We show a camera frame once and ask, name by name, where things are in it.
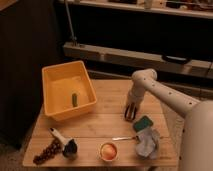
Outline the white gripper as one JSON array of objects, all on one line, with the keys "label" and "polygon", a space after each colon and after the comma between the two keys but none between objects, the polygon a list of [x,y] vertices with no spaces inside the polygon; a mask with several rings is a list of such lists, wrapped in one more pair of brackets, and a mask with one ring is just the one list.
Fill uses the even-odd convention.
[{"label": "white gripper", "polygon": [[133,121],[136,117],[137,109],[140,108],[142,102],[142,95],[137,94],[133,89],[130,89],[127,94],[126,110],[124,117],[126,121]]}]

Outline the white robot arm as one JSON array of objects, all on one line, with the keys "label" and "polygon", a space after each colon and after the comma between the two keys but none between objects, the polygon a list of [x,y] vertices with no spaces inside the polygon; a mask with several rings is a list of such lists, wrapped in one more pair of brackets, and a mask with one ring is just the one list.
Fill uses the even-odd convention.
[{"label": "white robot arm", "polygon": [[146,91],[185,119],[179,171],[213,171],[213,101],[200,101],[157,81],[154,69],[135,71],[126,105],[136,108]]}]

